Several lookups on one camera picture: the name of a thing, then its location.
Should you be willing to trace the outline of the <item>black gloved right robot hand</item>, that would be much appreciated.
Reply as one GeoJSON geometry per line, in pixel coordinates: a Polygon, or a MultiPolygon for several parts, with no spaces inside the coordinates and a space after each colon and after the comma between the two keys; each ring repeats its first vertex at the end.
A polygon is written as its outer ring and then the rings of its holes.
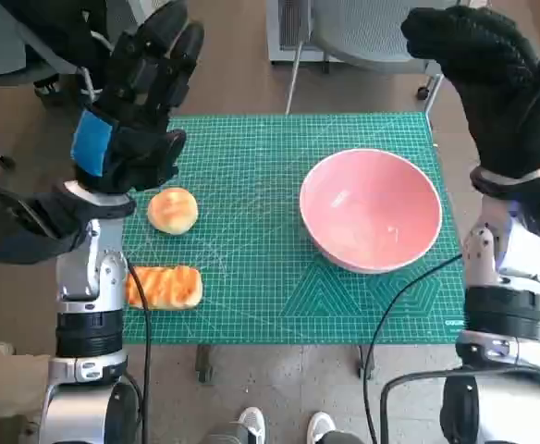
{"type": "Polygon", "coordinates": [[[485,7],[416,7],[401,31],[459,94],[481,167],[512,179],[540,169],[540,57],[514,21],[485,7]]]}

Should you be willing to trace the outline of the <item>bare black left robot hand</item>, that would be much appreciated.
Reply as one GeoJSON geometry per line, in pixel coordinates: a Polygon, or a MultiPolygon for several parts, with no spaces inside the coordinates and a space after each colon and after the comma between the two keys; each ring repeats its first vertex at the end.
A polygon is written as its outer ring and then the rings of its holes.
{"type": "Polygon", "coordinates": [[[71,146],[76,180],[105,194],[156,188],[178,172],[186,142],[170,129],[203,47],[202,23],[183,1],[156,9],[118,38],[98,98],[83,109],[71,146]]]}

